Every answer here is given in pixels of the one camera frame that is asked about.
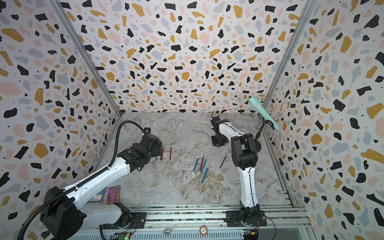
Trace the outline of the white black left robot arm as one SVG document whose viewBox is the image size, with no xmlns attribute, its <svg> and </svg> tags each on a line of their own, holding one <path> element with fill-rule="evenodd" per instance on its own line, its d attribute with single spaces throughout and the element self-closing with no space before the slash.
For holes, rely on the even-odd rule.
<svg viewBox="0 0 384 240">
<path fill-rule="evenodd" d="M 151 134 L 143 135 L 140 143 L 117 154 L 104 168 L 64 189 L 53 187 L 48 190 L 41 222 L 56 240 L 67 240 L 79 230 L 90 227 L 113 225 L 123 229 L 133 226 L 135 221 L 131 211 L 122 203 L 115 202 L 110 207 L 92 207 L 87 203 L 117 179 L 140 171 L 151 158 L 161 154 L 161 140 Z"/>
</svg>

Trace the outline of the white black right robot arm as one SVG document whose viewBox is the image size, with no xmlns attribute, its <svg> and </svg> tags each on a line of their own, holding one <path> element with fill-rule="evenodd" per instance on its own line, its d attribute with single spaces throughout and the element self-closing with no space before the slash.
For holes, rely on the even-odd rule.
<svg viewBox="0 0 384 240">
<path fill-rule="evenodd" d="M 260 205 L 256 193 L 255 168 L 258 161 L 256 142 L 252 134 L 245 134 L 236 129 L 228 120 L 219 117 L 211 118 L 212 144 L 222 147 L 231 143 L 232 160 L 240 175 L 241 207 L 239 220 L 250 225 L 257 222 L 260 216 Z"/>
</svg>

